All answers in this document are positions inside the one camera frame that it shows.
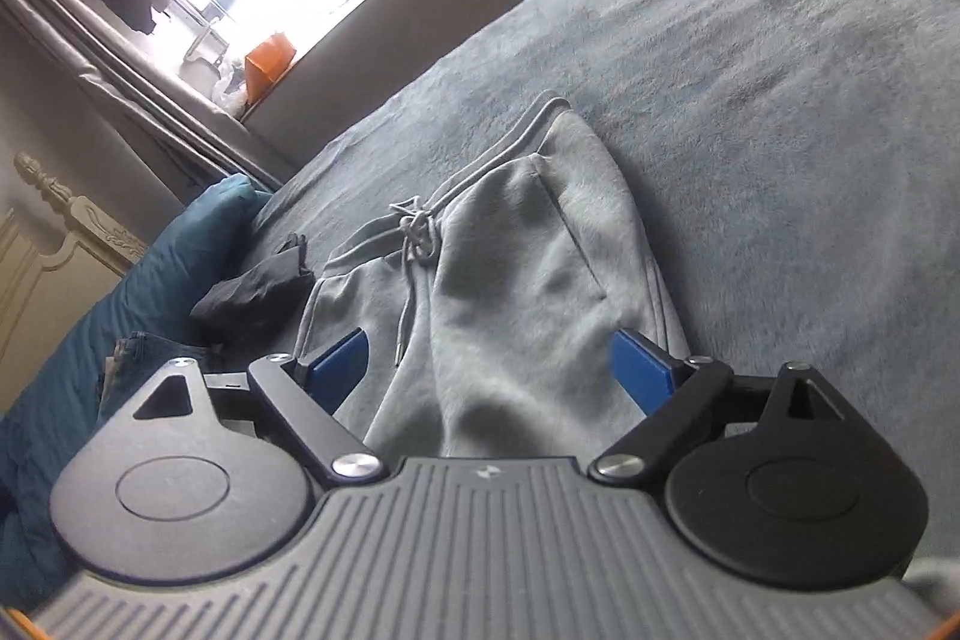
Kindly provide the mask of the blue pillow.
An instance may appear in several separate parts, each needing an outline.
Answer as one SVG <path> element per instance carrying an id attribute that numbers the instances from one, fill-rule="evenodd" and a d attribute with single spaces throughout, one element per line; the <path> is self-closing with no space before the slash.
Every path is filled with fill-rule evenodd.
<path id="1" fill-rule="evenodd" d="M 208 187 L 169 223 L 112 291 L 86 312 L 2 414 L 2 604 L 31 611 L 71 577 L 50 521 L 53 484 L 96 434 L 98 378 L 137 331 L 200 346 L 190 310 L 228 280 L 267 203 L 244 175 Z"/>

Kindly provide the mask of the grey curtain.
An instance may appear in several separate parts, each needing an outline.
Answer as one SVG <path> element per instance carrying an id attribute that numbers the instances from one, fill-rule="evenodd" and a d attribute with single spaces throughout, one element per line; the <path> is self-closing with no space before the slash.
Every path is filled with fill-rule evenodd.
<path id="1" fill-rule="evenodd" d="M 283 187 L 295 164 L 111 28 L 82 0 L 2 0 L 2 16 L 96 107 L 179 202 L 244 174 Z"/>

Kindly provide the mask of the black garment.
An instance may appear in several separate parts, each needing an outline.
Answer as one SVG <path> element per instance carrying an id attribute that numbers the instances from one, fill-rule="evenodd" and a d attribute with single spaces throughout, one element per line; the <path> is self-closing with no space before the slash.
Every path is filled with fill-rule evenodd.
<path id="1" fill-rule="evenodd" d="M 275 335 L 304 305 L 316 284 L 308 237 L 290 234 L 270 257 L 220 281 L 190 310 L 190 320 L 215 344 Z"/>

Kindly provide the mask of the orange bag on sill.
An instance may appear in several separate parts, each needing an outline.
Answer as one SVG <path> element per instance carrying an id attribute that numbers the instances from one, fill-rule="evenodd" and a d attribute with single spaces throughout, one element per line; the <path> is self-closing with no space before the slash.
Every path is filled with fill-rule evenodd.
<path id="1" fill-rule="evenodd" d="M 275 32 L 244 57 L 247 101 L 255 104 L 283 78 L 295 60 L 296 49 L 283 32 Z"/>

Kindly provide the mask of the cream headboard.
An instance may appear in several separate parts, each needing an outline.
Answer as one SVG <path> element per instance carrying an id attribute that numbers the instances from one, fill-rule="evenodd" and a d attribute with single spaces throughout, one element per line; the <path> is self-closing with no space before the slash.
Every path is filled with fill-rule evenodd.
<path id="1" fill-rule="evenodd" d="M 23 234 L 16 214 L 2 218 L 2 408 L 8 409 L 43 369 L 83 315 L 112 291 L 146 245 L 85 195 L 76 195 L 20 152 L 21 181 L 39 191 L 64 223 L 59 248 L 44 253 Z"/>

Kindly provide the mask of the blue jeans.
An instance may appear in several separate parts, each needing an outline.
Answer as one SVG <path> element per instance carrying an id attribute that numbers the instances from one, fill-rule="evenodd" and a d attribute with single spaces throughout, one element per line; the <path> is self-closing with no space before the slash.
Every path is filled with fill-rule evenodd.
<path id="1" fill-rule="evenodd" d="M 104 359 L 104 372 L 98 378 L 94 429 L 101 429 L 156 370 L 172 359 L 194 359 L 202 370 L 218 365 L 217 353 L 210 347 L 181 344 L 142 331 L 119 339 L 112 354 Z"/>

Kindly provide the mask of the grey sweatpants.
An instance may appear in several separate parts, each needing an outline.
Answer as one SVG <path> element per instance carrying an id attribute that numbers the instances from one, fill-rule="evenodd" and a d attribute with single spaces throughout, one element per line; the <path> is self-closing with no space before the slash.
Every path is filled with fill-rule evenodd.
<path id="1" fill-rule="evenodd" d="M 387 461 L 589 459 L 641 419 L 608 351 L 688 349 L 619 164 L 553 94 L 427 198 L 392 203 L 322 266 L 298 354 L 363 333 L 338 420 Z"/>

